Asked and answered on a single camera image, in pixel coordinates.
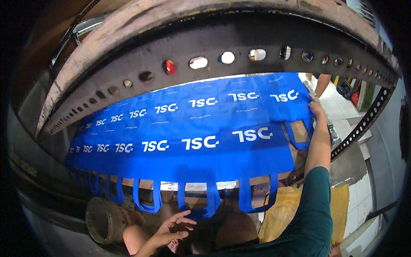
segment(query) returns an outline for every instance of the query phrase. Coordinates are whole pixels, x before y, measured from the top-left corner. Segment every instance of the tsc logo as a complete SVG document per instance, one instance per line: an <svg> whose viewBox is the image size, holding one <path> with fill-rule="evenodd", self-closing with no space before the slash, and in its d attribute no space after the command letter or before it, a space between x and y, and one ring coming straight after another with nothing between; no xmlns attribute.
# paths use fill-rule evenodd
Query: tsc logo
<svg viewBox="0 0 411 257"><path fill-rule="evenodd" d="M214 105L216 102L218 102L217 100L215 100L214 102L211 102L213 100L215 100L215 97L208 98L207 100L200 99L200 100L197 100L197 101L196 100L191 100L191 101L188 101L188 102L189 103L192 102L192 107L196 106L196 102L197 102L197 107L202 107L202 106L204 106L204 101L206 102L205 104L207 104L207 105Z"/></svg>
<svg viewBox="0 0 411 257"><path fill-rule="evenodd" d="M161 113L164 113L164 112L166 112L167 110L168 111L175 111L176 109L178 109L178 106L176 106L177 104L170 104L170 105L163 105L163 106L157 106L157 107L154 107L154 109L157 109L157 112L156 113L159 113L159 112L161 112Z"/></svg>
<svg viewBox="0 0 411 257"><path fill-rule="evenodd" d="M294 92L295 92L295 90L293 89L293 90L289 91L287 95L286 94L280 94L280 95L270 95L270 96L275 97L277 102L280 102L280 101L287 102L288 99L294 100L294 99L297 98L298 92L296 92L296 94L294 96L291 95Z"/></svg>
<svg viewBox="0 0 411 257"><path fill-rule="evenodd" d="M215 139L215 136L208 136L204 139L204 146L207 148L214 148L216 145L220 143L220 141L215 142L214 144L209 144L208 141L211 139ZM186 142L185 149L190 150L190 144L193 144L191 148L193 149L200 149L203 144L199 141L202 141L203 139L201 137L196 137L194 139L188 138L188 139L182 139L182 142Z"/></svg>
<svg viewBox="0 0 411 257"><path fill-rule="evenodd" d="M247 94L247 97L245 96L244 93L240 93L240 94L237 94L237 95L236 95L236 94L229 94L229 95L232 95L232 96L233 96L234 101L237 101L237 99L240 100L240 101L244 101L244 100L246 100L247 98L249 98L249 99L256 99L257 97L259 97L259 95L256 95L255 92L248 93L248 94Z"/></svg>
<svg viewBox="0 0 411 257"><path fill-rule="evenodd" d="M109 150L109 145L98 144L97 145L97 152L107 152Z"/></svg>
<svg viewBox="0 0 411 257"><path fill-rule="evenodd" d="M132 147L133 144L128 144L128 145L126 145L126 144L115 144L115 145L117 147L117 149L115 150L116 153L117 152L122 153L123 151L126 152L126 153L129 153L129 152L133 151L133 148L129 149L129 147Z"/></svg>
<svg viewBox="0 0 411 257"><path fill-rule="evenodd" d="M160 142L158 142L158 144L157 144L157 142L156 141L151 141L150 143L148 142L148 141L146 141L146 142L141 142L141 144L142 145L144 145L144 152L146 152L147 150L149 151L149 152L152 152L152 151L154 151L155 149L156 149L156 146L155 145L157 145L157 150L158 151L165 151L168 147L170 147L169 145L166 145L165 147L161 147L161 145L162 144L166 144L167 143L167 140L161 140Z"/></svg>
<svg viewBox="0 0 411 257"><path fill-rule="evenodd" d="M258 134L258 136L260 137L260 138L262 138L262 139L271 139L271 137L272 137L272 132L268 135L268 136L266 136L266 135L263 135L263 131L267 131L268 130L268 127L262 127L262 128L260 128L258 131L257 131L257 134ZM240 130L240 131L234 131L233 132L233 135L234 134L238 134L238 136L239 136L239 139L240 139L240 142L244 142L244 135L246 136L246 140L247 141L254 141L254 140L256 140L257 139L257 136L254 134L256 131L255 130L246 130L246 131L244 131L244 134L243 134L243 132Z"/></svg>
<svg viewBox="0 0 411 257"><path fill-rule="evenodd" d="M83 146L83 153L91 153L93 146Z"/></svg>
<svg viewBox="0 0 411 257"><path fill-rule="evenodd" d="M96 122L96 126L104 125L104 122L105 122L105 121L106 121L106 119L98 120L98 121Z"/></svg>
<svg viewBox="0 0 411 257"><path fill-rule="evenodd" d="M122 119L123 119L123 115L122 115L122 114L116 115L116 116L111 117L111 122L116 122L116 121L122 120Z"/></svg>
<svg viewBox="0 0 411 257"><path fill-rule="evenodd" d="M147 114L147 109L142 109L141 111L139 110L132 111L129 114L130 114L130 119L135 118L137 116L143 117L145 114Z"/></svg>

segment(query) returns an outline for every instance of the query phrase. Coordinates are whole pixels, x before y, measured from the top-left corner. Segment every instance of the human hand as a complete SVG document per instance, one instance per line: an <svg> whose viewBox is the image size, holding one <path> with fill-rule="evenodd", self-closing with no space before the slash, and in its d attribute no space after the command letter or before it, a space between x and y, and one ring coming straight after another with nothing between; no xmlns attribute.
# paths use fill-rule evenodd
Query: human hand
<svg viewBox="0 0 411 257"><path fill-rule="evenodd" d="M183 239L188 236L187 231L181 231L172 233L170 229L174 228L177 224L186 223L186 228L190 231L193 231L192 225L196 225L197 222L191 220L189 218L185 218L185 216L189 215L191 210L183 211L177 214L174 214L168 220L165 220L163 224L161 224L160 228L157 232L149 239L150 243L153 244L156 248L168 245L174 239Z"/></svg>
<svg viewBox="0 0 411 257"><path fill-rule="evenodd" d="M319 115L323 115L324 111L321 108L320 101L318 98L314 97L312 94L309 94L311 98L311 102L308 104L308 107L311 109L312 113L314 113L315 117L317 118Z"/></svg>

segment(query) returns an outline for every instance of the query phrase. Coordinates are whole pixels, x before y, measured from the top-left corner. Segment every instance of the red bag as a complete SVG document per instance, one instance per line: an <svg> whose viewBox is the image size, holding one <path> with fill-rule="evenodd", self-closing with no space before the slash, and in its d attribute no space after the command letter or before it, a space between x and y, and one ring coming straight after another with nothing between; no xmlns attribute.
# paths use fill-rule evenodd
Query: red bag
<svg viewBox="0 0 411 257"><path fill-rule="evenodd" d="M357 107L358 105L358 98L360 97L360 92L355 92L353 96L351 97L351 101L354 103L354 105Z"/></svg>

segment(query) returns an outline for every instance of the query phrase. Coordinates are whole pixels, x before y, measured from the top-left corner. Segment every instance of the black bag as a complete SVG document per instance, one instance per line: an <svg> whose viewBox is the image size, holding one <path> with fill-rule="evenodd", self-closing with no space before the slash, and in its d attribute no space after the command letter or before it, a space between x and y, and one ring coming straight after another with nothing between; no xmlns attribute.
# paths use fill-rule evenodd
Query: black bag
<svg viewBox="0 0 411 257"><path fill-rule="evenodd" d="M337 85L337 92L342 95L342 97L344 97L347 100L351 101L351 88L344 83L344 81L342 83L339 83L339 85Z"/></svg>

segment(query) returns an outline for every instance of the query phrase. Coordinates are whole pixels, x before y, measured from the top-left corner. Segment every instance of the bare foot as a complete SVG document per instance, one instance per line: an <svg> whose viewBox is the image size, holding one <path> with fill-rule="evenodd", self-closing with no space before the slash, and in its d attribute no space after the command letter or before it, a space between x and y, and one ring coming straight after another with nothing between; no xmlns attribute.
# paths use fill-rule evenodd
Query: bare foot
<svg viewBox="0 0 411 257"><path fill-rule="evenodd" d="M177 247L178 247L178 239L173 239L168 245L167 247L173 252L176 253L177 252Z"/></svg>
<svg viewBox="0 0 411 257"><path fill-rule="evenodd" d="M327 255L327 257L342 257L341 256L341 249L339 248L339 243L335 242L331 247L330 247L330 252Z"/></svg>

